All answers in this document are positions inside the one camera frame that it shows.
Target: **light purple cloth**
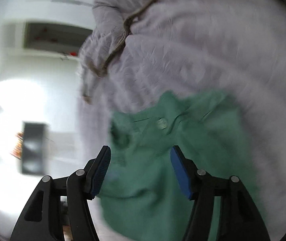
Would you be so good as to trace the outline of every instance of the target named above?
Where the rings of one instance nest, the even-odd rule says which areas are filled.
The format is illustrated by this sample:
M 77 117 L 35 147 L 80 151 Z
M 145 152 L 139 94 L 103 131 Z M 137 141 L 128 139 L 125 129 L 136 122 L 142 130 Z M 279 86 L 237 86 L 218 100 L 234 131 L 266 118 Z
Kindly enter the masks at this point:
M 96 0 L 97 28 L 80 51 L 80 73 L 102 64 L 123 20 L 147 0 Z M 224 89 L 243 109 L 272 240 L 286 232 L 286 6 L 279 0 L 158 0 L 131 27 L 108 76 L 86 80 L 79 99 L 84 162 L 108 144 L 113 111 L 137 112 L 172 90 L 186 97 Z

